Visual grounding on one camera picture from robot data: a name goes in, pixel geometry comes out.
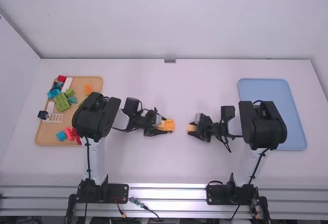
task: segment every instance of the red lego brick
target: red lego brick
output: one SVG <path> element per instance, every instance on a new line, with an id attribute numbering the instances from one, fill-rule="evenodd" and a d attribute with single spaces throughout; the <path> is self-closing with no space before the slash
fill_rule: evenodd
<path id="1" fill-rule="evenodd" d="M 69 128 L 66 128 L 66 129 L 65 129 L 65 132 L 66 132 L 66 134 L 67 134 L 68 139 L 69 139 L 70 141 L 74 141 L 74 136 L 73 136 L 73 134 L 72 134 L 72 130 L 69 129 Z"/>
<path id="2" fill-rule="evenodd" d="M 73 134 L 73 136 L 77 136 L 76 128 L 73 128 L 73 129 L 72 129 L 72 134 Z"/>
<path id="3" fill-rule="evenodd" d="M 80 139 L 80 137 L 78 136 L 78 137 L 76 137 L 76 142 L 79 144 L 79 145 L 82 145 L 82 143 L 81 143 L 81 139 Z"/>
<path id="4" fill-rule="evenodd" d="M 64 83 L 66 81 L 66 76 L 59 75 L 58 76 L 58 81 Z"/>

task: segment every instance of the table surface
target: table surface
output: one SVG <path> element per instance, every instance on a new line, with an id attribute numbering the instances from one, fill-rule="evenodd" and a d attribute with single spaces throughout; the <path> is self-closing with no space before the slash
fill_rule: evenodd
<path id="1" fill-rule="evenodd" d="M 259 186 L 313 186 L 328 189 L 326 118 L 328 102 L 310 60 L 261 59 L 43 59 L 1 164 L 1 182 L 75 184 L 84 170 L 80 147 L 40 147 L 34 142 L 37 113 L 47 100 L 49 83 L 59 74 L 101 76 L 102 93 L 138 98 L 175 120 L 175 132 L 144 137 L 112 130 L 106 139 L 106 169 L 111 182 L 205 184 L 228 181 L 238 167 L 242 139 L 230 142 L 187 135 L 194 114 L 219 121 L 220 106 L 238 107 L 241 78 L 283 78 L 292 95 L 307 139 L 305 151 L 275 151 L 266 160 Z"/>

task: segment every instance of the yellow lego brick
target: yellow lego brick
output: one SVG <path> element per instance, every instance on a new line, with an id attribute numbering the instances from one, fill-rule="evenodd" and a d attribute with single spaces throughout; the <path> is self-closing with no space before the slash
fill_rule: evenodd
<path id="1" fill-rule="evenodd" d="M 156 126 L 156 129 L 161 131 L 174 132 L 175 129 L 174 120 L 172 119 L 162 120 L 161 125 Z"/>
<path id="2" fill-rule="evenodd" d="M 197 131 L 197 126 L 189 124 L 187 127 L 187 132 L 195 132 Z"/>

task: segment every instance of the orange tray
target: orange tray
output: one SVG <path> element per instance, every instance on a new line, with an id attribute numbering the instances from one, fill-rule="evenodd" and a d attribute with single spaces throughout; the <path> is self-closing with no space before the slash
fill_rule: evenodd
<path id="1" fill-rule="evenodd" d="M 53 113 L 64 115 L 62 123 L 45 123 L 42 120 L 40 121 L 35 136 L 35 143 L 39 146 L 79 146 L 76 140 L 70 141 L 67 138 L 63 142 L 59 141 L 56 137 L 56 134 L 60 131 L 65 131 L 66 127 L 72 127 L 72 117 L 74 112 L 77 110 L 78 105 L 88 97 L 85 95 L 84 85 L 90 84 L 93 92 L 101 92 L 101 89 L 103 88 L 103 79 L 99 76 L 70 77 L 73 77 L 73 82 L 70 88 L 74 90 L 74 96 L 77 98 L 78 104 L 72 104 L 72 106 L 68 110 L 65 110 L 63 112 L 59 112 L 55 105 Z M 47 103 L 43 110 L 46 110 L 49 101 L 53 101 L 53 99 L 47 100 Z"/>

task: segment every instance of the blue tray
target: blue tray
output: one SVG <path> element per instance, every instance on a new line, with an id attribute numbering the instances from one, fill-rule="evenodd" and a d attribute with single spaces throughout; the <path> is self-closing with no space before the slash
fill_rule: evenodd
<path id="1" fill-rule="evenodd" d="M 273 101 L 287 126 L 286 142 L 278 150 L 303 151 L 307 143 L 294 99 L 284 79 L 240 79 L 238 82 L 241 101 Z"/>

